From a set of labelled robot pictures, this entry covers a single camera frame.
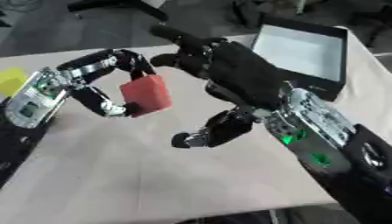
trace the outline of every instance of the yellow object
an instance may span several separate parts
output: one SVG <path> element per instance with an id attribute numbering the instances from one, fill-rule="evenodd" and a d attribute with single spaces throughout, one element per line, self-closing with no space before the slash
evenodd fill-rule
<path id="1" fill-rule="evenodd" d="M 27 81 L 22 69 L 10 67 L 0 71 L 0 93 L 4 96 L 12 96 Z"/>

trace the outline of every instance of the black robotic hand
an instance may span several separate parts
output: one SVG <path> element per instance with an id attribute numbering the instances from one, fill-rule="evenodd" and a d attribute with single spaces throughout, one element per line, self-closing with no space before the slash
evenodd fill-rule
<path id="1" fill-rule="evenodd" d="M 248 105 L 276 108 L 283 82 L 280 69 L 244 45 L 225 38 L 196 38 L 164 25 L 153 26 L 151 33 L 179 46 L 177 53 L 152 58 L 153 66 L 178 67 L 196 78 L 210 80 L 215 85 L 208 85 L 206 90 L 218 98 L 232 101 L 216 93 L 212 88 L 216 85 L 238 95 Z"/>
<path id="2" fill-rule="evenodd" d="M 111 74 L 116 68 L 129 73 L 132 80 L 155 73 L 145 57 L 123 49 L 95 52 L 57 67 L 63 73 L 70 73 L 72 97 L 97 115 L 131 116 L 140 111 L 139 105 L 129 102 L 116 106 L 100 89 L 90 86 L 93 81 Z"/>
<path id="3" fill-rule="evenodd" d="M 283 83 L 280 69 L 247 47 L 225 38 L 196 38 L 173 28 L 157 25 L 151 33 L 179 46 L 172 54 L 151 59 L 155 67 L 177 67 L 190 75 L 208 80 L 206 91 L 236 108 L 212 117 L 196 133 L 180 133 L 174 147 L 215 147 L 252 130 L 254 117 L 244 108 L 276 109 Z"/>

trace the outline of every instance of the black box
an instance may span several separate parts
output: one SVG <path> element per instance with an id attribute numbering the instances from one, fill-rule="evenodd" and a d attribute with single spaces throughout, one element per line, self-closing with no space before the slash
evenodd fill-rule
<path id="1" fill-rule="evenodd" d="M 252 50 L 297 88 L 334 101 L 346 84 L 347 30 L 264 16 Z"/>

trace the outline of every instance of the table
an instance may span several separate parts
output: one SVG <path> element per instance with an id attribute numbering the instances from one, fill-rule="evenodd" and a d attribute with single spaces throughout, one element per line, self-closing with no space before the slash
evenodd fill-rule
<path id="1" fill-rule="evenodd" d="M 249 43 L 253 36 L 234 39 Z M 134 48 L 149 58 L 175 46 Z M 0 59 L 26 72 L 86 53 Z M 103 119 L 70 99 L 50 132 L 0 192 L 3 224 L 171 223 L 187 218 L 333 202 L 262 125 L 216 149 L 179 150 L 174 133 L 195 130 L 230 109 L 203 91 L 204 81 L 159 68 L 173 105 L 137 119 Z M 392 76 L 352 34 L 348 80 L 334 103 L 348 118 L 392 143 Z M 97 82 L 120 100 L 115 72 Z"/>

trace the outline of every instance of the green led light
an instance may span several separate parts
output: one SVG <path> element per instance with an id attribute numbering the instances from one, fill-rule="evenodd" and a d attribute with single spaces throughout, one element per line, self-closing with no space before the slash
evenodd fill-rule
<path id="1" fill-rule="evenodd" d="M 301 129 L 297 134 L 290 135 L 290 136 L 282 136 L 281 140 L 284 144 L 290 144 L 292 141 L 301 140 L 306 136 L 306 131 Z"/>
<path id="2" fill-rule="evenodd" d="M 281 139 L 284 144 L 289 144 L 294 140 L 294 136 L 282 136 Z"/>
<path id="3" fill-rule="evenodd" d="M 318 165 L 327 166 L 331 163 L 331 159 L 326 154 L 313 152 L 311 159 Z"/>

